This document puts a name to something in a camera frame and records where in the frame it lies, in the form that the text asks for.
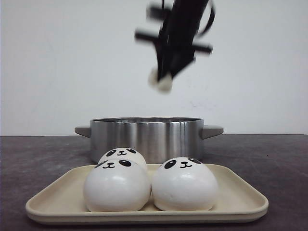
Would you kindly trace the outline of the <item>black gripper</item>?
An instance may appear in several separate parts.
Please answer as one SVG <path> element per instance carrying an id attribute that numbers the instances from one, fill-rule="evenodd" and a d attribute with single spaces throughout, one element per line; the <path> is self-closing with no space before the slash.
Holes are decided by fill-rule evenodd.
<path id="1" fill-rule="evenodd" d="M 207 6 L 210 16 L 204 29 L 199 32 L 200 21 Z M 213 48 L 209 45 L 195 45 L 193 39 L 203 36 L 213 24 L 213 3 L 210 0 L 175 0 L 172 8 L 150 5 L 147 18 L 162 22 L 157 36 L 135 31 L 135 39 L 152 42 L 161 49 L 156 49 L 157 77 L 162 79 L 168 72 L 170 55 L 167 51 L 199 51 L 210 54 Z M 194 61 L 194 55 L 175 55 L 170 66 L 170 74 L 175 77 Z"/>

